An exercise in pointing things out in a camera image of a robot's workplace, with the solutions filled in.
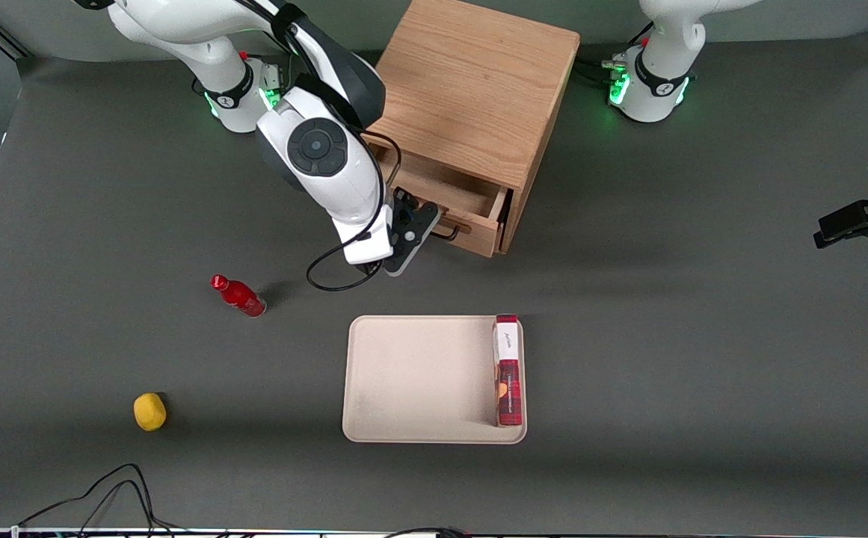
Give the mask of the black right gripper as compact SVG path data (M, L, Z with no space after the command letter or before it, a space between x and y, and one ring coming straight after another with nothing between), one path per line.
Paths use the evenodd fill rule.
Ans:
M403 188L393 188L392 194L392 225L419 225L421 222L421 203L419 199Z

